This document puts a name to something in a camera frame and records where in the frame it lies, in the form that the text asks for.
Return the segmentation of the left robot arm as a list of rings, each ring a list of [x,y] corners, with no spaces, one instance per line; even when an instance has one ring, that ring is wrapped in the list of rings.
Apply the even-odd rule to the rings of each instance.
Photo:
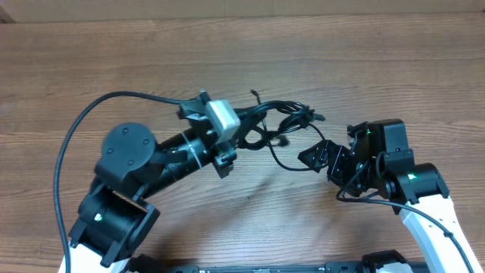
[[[133,97],[178,106],[189,129],[160,143],[140,123],[113,128],[102,142],[100,159],[78,218],[67,231],[60,204],[60,174],[67,146],[91,110],[116,97]],[[61,272],[120,272],[144,241],[160,212],[147,198],[188,175],[213,165],[226,177],[236,160],[236,144],[251,129],[252,108],[233,108],[225,99],[200,92],[193,99],[169,99],[133,91],[105,94],[89,104],[71,125],[55,166],[53,191],[62,236]]]

